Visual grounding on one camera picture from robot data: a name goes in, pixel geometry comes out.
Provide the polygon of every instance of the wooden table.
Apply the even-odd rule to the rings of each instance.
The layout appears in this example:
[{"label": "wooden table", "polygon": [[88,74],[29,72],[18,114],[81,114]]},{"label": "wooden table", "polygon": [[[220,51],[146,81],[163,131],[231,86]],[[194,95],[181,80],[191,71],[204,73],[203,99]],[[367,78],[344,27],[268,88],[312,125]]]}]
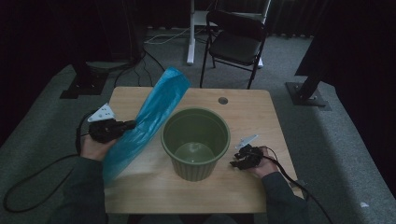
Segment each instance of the wooden table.
[{"label": "wooden table", "polygon": [[[117,87],[110,106],[117,120],[135,119],[152,88]],[[219,103],[219,98],[228,104]],[[268,91],[188,89],[174,112],[201,106],[227,122],[231,143],[205,180],[190,182],[174,171],[161,144],[160,129],[146,148],[105,189],[106,211],[123,214],[261,213],[265,192],[259,178],[233,168],[230,161],[242,137],[258,134],[253,146],[272,148],[291,178],[297,179]],[[294,193],[302,197],[298,189]]]}]

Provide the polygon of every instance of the green bucket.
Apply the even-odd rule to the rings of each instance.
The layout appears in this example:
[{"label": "green bucket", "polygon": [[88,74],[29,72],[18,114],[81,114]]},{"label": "green bucket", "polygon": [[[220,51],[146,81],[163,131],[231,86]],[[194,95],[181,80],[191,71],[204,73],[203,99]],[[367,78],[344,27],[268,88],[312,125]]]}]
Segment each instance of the green bucket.
[{"label": "green bucket", "polygon": [[215,112],[190,107],[165,122],[161,140],[175,172],[183,179],[199,181],[210,176],[227,151],[230,130]]}]

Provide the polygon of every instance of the metal chair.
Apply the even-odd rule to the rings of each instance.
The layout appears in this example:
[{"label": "metal chair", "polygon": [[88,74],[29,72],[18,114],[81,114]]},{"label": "metal chair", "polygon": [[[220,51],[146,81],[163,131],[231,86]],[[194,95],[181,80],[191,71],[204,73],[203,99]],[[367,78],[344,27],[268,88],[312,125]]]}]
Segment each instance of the metal chair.
[{"label": "metal chair", "polygon": [[[211,24],[218,26],[219,33],[217,35],[212,30]],[[218,62],[250,71],[251,75],[247,85],[247,88],[250,89],[267,37],[265,25],[250,17],[214,10],[209,11],[206,15],[206,30],[208,38],[205,45],[200,88],[204,82],[206,57],[209,53],[215,68],[215,62]],[[247,66],[251,65],[253,65],[253,69],[248,69]]]}]

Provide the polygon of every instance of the gray carpet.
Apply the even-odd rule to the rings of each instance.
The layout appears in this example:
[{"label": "gray carpet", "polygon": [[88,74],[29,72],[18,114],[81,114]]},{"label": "gray carpet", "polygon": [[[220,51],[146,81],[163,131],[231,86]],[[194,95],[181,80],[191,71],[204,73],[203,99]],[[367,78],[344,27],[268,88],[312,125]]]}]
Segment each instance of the gray carpet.
[{"label": "gray carpet", "polygon": [[[173,31],[160,30],[151,35],[170,32]],[[324,83],[318,87],[332,111],[293,105],[290,99],[285,82],[304,82],[305,77],[295,77],[294,73],[310,42],[311,39],[300,37],[268,37],[262,55],[264,68],[259,70],[251,89],[271,93],[297,175],[307,183],[334,223],[396,223],[396,202],[334,88]],[[174,66],[182,71],[191,81],[191,86],[196,88],[199,87],[205,45],[197,41],[193,65],[186,64],[187,46],[187,38],[177,38],[161,45],[146,45],[146,50],[164,67]],[[149,74],[155,84],[163,73],[149,56],[135,71],[137,73],[134,70],[125,72],[117,84],[150,86]],[[54,76],[0,149],[2,201],[7,189],[17,181],[62,156],[75,153],[75,129],[80,118],[108,102],[118,73],[110,74],[102,95],[79,96],[76,100],[59,99],[73,80],[75,72],[72,67],[67,66]],[[213,69],[209,63],[204,87],[245,89],[248,77],[249,74],[243,70],[221,64]],[[59,183],[72,165],[73,160],[64,161],[49,169],[12,195],[10,204],[14,208],[23,208],[38,202]],[[0,223],[45,223],[61,199],[59,190],[30,212],[10,214],[1,208]],[[312,223],[327,223],[312,200],[309,210]],[[154,219],[172,223],[174,218],[156,216]],[[126,223],[126,219],[126,215],[110,215],[109,223]],[[256,223],[266,223],[265,214],[257,214]]]}]

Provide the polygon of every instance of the plastic bag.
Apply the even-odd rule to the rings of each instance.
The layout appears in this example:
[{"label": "plastic bag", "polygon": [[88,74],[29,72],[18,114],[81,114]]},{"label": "plastic bag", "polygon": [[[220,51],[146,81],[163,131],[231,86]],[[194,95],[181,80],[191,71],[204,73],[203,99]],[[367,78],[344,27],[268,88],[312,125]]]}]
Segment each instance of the plastic bag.
[{"label": "plastic bag", "polygon": [[144,149],[169,118],[189,86],[190,82],[176,68],[165,70],[140,108],[135,119],[136,127],[125,132],[108,151],[103,161],[105,184],[117,177]]}]

